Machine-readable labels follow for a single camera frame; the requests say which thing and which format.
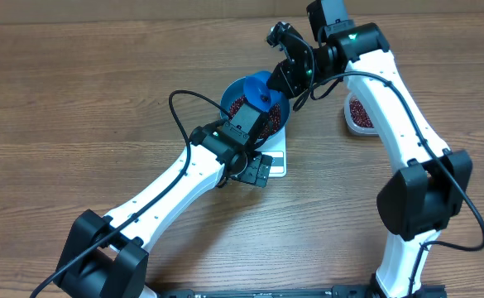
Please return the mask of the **blue plastic scoop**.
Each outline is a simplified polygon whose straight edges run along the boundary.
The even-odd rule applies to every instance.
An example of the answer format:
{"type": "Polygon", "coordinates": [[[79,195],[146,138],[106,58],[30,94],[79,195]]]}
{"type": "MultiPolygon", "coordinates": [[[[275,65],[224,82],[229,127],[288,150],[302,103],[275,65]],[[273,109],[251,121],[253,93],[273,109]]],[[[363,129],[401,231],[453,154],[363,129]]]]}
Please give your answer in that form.
{"type": "Polygon", "coordinates": [[[271,108],[271,91],[266,85],[270,77],[270,72],[260,71],[246,76],[242,86],[248,103],[263,112],[268,112],[271,108]]]}

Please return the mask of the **red adzuki beans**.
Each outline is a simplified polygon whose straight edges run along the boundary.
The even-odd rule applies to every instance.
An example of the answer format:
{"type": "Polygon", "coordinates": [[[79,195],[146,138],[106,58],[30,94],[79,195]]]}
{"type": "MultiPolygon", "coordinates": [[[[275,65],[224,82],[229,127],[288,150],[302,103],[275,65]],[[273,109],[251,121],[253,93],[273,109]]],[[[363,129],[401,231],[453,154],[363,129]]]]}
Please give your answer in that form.
{"type": "MultiPolygon", "coordinates": [[[[230,106],[229,113],[234,116],[241,106],[244,104],[246,97],[243,95],[242,97],[236,99],[230,106]]],[[[279,104],[275,104],[271,111],[269,112],[269,119],[272,122],[271,129],[268,126],[265,127],[264,131],[259,136],[259,139],[263,139],[269,137],[272,134],[277,133],[280,130],[280,122],[281,122],[281,111],[279,104]]]]}

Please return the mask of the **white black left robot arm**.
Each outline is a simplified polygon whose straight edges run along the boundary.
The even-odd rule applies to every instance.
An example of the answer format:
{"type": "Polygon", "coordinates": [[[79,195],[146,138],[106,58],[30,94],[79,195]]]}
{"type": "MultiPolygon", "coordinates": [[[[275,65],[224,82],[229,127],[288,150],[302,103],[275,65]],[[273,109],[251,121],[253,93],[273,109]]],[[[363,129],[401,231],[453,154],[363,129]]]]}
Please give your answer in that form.
{"type": "Polygon", "coordinates": [[[100,216],[73,223],[52,281],[71,297],[154,297],[149,254],[164,231],[222,180],[263,187],[271,157],[258,150],[268,114],[245,103],[228,119],[195,128],[179,158],[142,192],[100,216]]]}

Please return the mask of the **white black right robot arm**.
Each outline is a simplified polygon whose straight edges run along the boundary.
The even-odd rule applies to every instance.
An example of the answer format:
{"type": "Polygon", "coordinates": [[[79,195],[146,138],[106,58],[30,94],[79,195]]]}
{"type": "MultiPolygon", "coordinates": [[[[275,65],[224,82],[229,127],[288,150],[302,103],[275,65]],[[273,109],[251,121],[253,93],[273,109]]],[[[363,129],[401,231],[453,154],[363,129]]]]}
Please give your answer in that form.
{"type": "Polygon", "coordinates": [[[274,25],[266,40],[284,51],[285,59],[267,85],[300,108],[317,87],[344,82],[387,151],[393,175],[376,206],[388,234],[367,295],[444,297],[443,286],[426,286],[420,276],[430,248],[462,207],[472,161],[430,127],[378,25],[356,25],[341,1],[312,2],[307,13],[318,46],[310,46],[288,23],[274,25]]]}

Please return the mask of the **white digital kitchen scale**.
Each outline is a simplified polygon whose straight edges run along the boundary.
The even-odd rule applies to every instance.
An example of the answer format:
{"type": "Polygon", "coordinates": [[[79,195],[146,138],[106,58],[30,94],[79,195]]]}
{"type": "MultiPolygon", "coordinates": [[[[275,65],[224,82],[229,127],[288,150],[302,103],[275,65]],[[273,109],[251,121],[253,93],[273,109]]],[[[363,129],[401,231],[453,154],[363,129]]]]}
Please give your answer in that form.
{"type": "Polygon", "coordinates": [[[265,144],[259,148],[263,154],[272,157],[270,178],[281,178],[287,173],[287,151],[285,127],[272,135],[265,144]]]}

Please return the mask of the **teal plastic bowl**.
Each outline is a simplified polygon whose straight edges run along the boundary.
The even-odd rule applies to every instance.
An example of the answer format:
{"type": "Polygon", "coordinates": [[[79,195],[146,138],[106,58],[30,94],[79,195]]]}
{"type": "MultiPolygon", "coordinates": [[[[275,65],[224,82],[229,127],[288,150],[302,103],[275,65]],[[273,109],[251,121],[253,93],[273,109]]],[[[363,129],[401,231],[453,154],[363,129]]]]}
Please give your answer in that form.
{"type": "MultiPolygon", "coordinates": [[[[242,86],[243,86],[245,77],[242,77],[240,79],[235,80],[224,91],[222,98],[220,100],[220,105],[225,110],[229,111],[231,104],[236,99],[238,99],[238,98],[240,98],[244,95],[242,86]]],[[[280,130],[281,130],[283,127],[286,126],[286,124],[289,121],[290,110],[291,110],[290,103],[289,103],[289,100],[282,93],[275,91],[275,90],[271,90],[271,89],[270,89],[270,91],[271,91],[271,108],[277,103],[280,106],[280,111],[281,111],[280,130]]]]}

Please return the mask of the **clear plastic container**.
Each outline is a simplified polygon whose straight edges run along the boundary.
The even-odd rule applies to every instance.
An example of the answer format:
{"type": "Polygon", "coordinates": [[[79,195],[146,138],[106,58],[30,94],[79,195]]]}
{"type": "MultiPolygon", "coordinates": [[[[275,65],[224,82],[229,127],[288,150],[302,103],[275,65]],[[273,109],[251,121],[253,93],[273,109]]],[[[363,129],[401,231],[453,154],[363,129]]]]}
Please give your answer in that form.
{"type": "Polygon", "coordinates": [[[351,134],[362,137],[378,136],[366,109],[353,93],[349,93],[345,99],[344,117],[351,134]]]}

